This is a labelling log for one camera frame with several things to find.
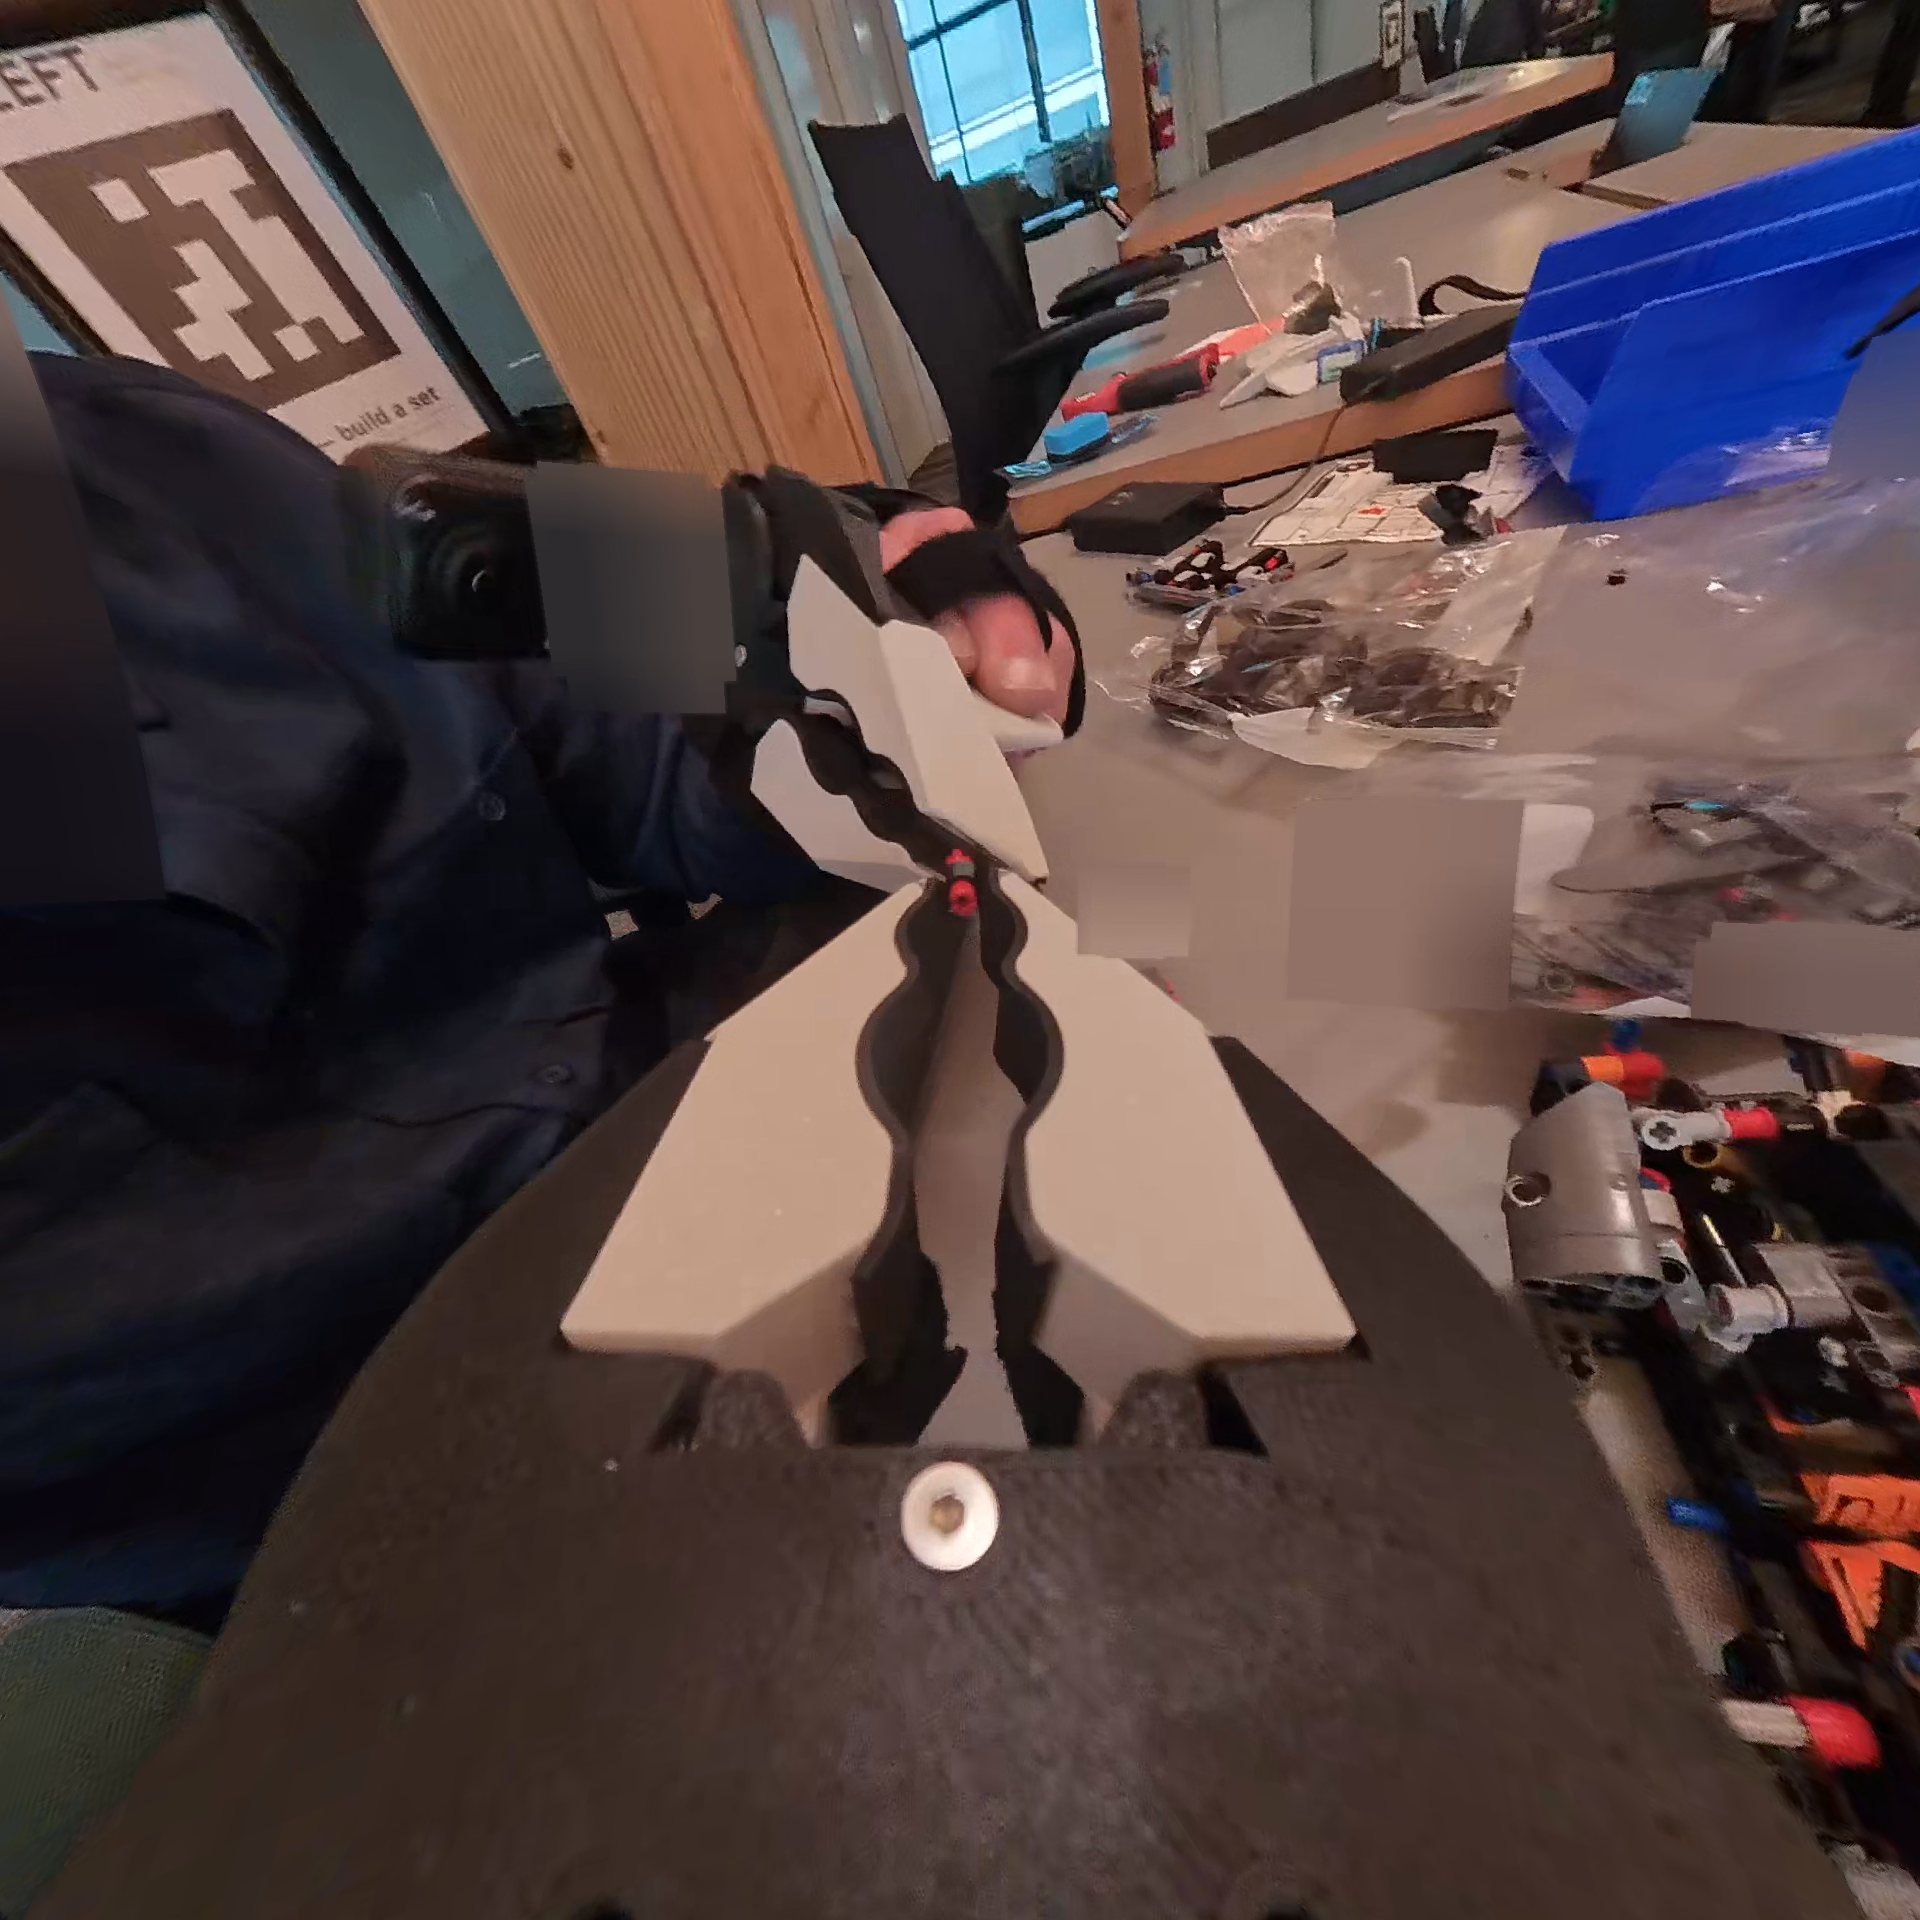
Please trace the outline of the light wooden desk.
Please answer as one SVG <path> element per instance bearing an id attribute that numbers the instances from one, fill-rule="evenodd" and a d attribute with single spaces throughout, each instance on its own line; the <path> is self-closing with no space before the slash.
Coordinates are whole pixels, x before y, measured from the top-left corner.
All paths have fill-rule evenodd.
<path id="1" fill-rule="evenodd" d="M 1334 188 L 1603 92 L 1612 78 L 1612 54 L 1519 60 L 1449 76 L 1419 98 L 1375 103 L 1210 166 L 1144 203 L 1119 230 L 1116 255 L 1122 262 L 1152 258 L 1223 225 L 1324 198 Z"/>

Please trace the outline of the white sticker sheet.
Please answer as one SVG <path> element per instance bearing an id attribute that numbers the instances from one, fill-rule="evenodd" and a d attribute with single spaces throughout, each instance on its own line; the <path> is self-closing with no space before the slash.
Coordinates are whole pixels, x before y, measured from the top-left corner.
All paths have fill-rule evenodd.
<path id="1" fill-rule="evenodd" d="M 1520 441 L 1494 446 L 1490 462 L 1458 482 L 1470 515 L 1510 522 L 1550 474 L 1548 460 Z M 1367 460 L 1346 460 L 1316 471 L 1308 489 L 1285 510 L 1260 520 L 1249 536 L 1256 547 L 1308 547 L 1357 544 L 1439 541 L 1442 522 L 1436 506 L 1441 482 L 1392 482 Z"/>

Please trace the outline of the small clear bag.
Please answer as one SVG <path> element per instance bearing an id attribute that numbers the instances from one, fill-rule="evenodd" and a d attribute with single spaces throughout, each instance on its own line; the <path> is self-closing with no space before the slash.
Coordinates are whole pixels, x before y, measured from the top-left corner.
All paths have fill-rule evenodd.
<path id="1" fill-rule="evenodd" d="M 1339 311 L 1343 262 L 1333 201 L 1288 203 L 1216 227 L 1219 249 L 1253 317 L 1314 330 Z"/>

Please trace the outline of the person's left hand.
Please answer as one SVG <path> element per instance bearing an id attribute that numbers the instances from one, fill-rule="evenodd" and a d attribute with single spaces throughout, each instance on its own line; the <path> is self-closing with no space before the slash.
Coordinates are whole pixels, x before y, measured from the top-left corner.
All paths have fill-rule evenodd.
<path id="1" fill-rule="evenodd" d="M 881 568 L 892 573 L 926 544 L 974 532 L 969 511 L 932 506 L 901 511 L 878 529 Z M 979 593 L 941 613 L 924 613 L 924 625 L 945 635 L 950 653 L 972 688 L 997 708 L 1068 722 L 1076 642 L 1050 618 L 1040 625 L 1032 608 L 1013 591 Z"/>

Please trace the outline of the red handled tool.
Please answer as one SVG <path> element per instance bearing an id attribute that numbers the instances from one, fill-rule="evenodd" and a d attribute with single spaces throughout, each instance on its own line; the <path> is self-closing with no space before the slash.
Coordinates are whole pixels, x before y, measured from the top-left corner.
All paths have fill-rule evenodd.
<path id="1" fill-rule="evenodd" d="M 1223 360 L 1219 341 L 1193 348 L 1173 360 L 1142 368 L 1133 373 L 1116 373 L 1100 387 L 1068 395 L 1060 404 L 1060 418 L 1082 419 L 1090 415 L 1131 415 L 1151 414 L 1170 404 L 1209 392 Z"/>

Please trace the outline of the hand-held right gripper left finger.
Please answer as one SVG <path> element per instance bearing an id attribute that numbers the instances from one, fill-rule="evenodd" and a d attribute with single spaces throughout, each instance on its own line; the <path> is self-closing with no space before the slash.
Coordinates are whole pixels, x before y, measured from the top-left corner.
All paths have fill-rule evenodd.
<path id="1" fill-rule="evenodd" d="M 905 884 L 716 1023 L 563 1338 L 758 1372 L 800 1409 L 861 1362 L 852 1276 L 891 1200 L 897 1147 L 864 1093 L 868 1019 L 907 984 Z"/>

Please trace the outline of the partly built lego car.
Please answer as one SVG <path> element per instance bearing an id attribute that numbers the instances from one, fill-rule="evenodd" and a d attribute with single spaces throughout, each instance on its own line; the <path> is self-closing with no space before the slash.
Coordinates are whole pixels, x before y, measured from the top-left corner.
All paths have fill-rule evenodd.
<path id="1" fill-rule="evenodd" d="M 1644 1377 L 1737 1629 L 1721 1706 L 1870 1915 L 1917 1915 L 1917 1065 L 1791 1040 L 1716 1093 L 1638 1045 L 1546 1062 L 1510 1273 L 1578 1384 Z"/>

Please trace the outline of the blue plastic bin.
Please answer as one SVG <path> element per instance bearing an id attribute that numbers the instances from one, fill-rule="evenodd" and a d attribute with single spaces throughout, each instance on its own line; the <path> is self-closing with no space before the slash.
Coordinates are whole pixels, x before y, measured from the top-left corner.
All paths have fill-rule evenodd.
<path id="1" fill-rule="evenodd" d="M 1507 404 L 1598 520 L 1713 495 L 1713 457 L 1828 426 L 1917 294 L 1919 131 L 1550 244 Z"/>

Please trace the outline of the clear bag of grey parts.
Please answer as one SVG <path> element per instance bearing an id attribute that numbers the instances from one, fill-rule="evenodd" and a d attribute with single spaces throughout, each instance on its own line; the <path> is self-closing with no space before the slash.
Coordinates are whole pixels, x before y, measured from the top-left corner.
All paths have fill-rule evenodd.
<path id="1" fill-rule="evenodd" d="M 1917 1055 L 1917 755 L 1519 763 L 1512 999 Z"/>

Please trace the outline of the clear bag of black parts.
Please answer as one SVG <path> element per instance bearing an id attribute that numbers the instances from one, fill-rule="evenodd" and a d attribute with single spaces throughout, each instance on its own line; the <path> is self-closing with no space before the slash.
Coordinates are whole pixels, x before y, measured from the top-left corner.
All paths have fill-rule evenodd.
<path id="1" fill-rule="evenodd" d="M 1562 540 L 1290 547 L 1266 583 L 1131 586 L 1162 625 L 1097 683 L 1167 728 L 1310 765 L 1361 767 L 1412 742 L 1490 749 Z"/>

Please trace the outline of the person's left forearm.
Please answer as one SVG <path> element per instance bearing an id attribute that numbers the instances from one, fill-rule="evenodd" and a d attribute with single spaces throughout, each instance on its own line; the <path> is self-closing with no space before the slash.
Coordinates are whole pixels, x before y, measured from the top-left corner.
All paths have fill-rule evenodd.
<path id="1" fill-rule="evenodd" d="M 683 902 L 788 903 L 825 873 L 709 755 L 709 725 L 619 715 L 569 691 L 541 661 L 477 681 L 510 731 L 510 795 L 541 818 L 585 880 Z"/>

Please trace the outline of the black white tag sign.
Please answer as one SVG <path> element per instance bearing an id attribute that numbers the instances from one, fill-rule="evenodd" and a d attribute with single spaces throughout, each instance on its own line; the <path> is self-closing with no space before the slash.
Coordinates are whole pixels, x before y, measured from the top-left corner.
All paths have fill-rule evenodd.
<path id="1" fill-rule="evenodd" d="M 3 209 L 92 341 L 337 462 L 497 426 L 216 11 L 7 45 Z"/>

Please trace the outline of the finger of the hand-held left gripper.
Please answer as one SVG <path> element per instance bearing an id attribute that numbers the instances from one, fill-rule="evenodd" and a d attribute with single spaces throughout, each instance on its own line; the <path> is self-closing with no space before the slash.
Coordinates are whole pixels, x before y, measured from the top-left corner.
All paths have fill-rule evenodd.
<path id="1" fill-rule="evenodd" d="M 805 555 L 786 593 L 786 660 L 805 694 L 837 708 L 861 745 L 902 778 L 916 814 L 1024 880 L 1047 880 L 1044 843 L 1008 754 L 1048 745 L 1050 731 L 979 694 L 941 631 L 870 618 Z"/>
<path id="2" fill-rule="evenodd" d="M 913 731 L 837 715 L 783 715 L 761 733 L 750 794 L 822 872 L 899 890 L 941 872 Z"/>

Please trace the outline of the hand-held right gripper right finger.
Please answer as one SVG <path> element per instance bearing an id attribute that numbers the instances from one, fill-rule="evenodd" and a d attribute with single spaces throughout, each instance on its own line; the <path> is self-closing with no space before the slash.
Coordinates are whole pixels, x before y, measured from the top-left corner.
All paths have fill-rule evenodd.
<path id="1" fill-rule="evenodd" d="M 994 1237 L 1010 1379 L 1116 1406 L 1146 1373 L 1333 1355 L 1359 1329 L 1221 1047 L 1162 984 L 980 880 L 992 1054 L 1021 1093 Z"/>

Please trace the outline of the wooden pillar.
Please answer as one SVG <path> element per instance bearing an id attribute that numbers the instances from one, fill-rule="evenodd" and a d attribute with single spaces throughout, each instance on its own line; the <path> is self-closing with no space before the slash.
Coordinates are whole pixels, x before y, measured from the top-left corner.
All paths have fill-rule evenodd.
<path id="1" fill-rule="evenodd" d="M 733 3 L 362 11 L 604 464 L 881 479 Z"/>

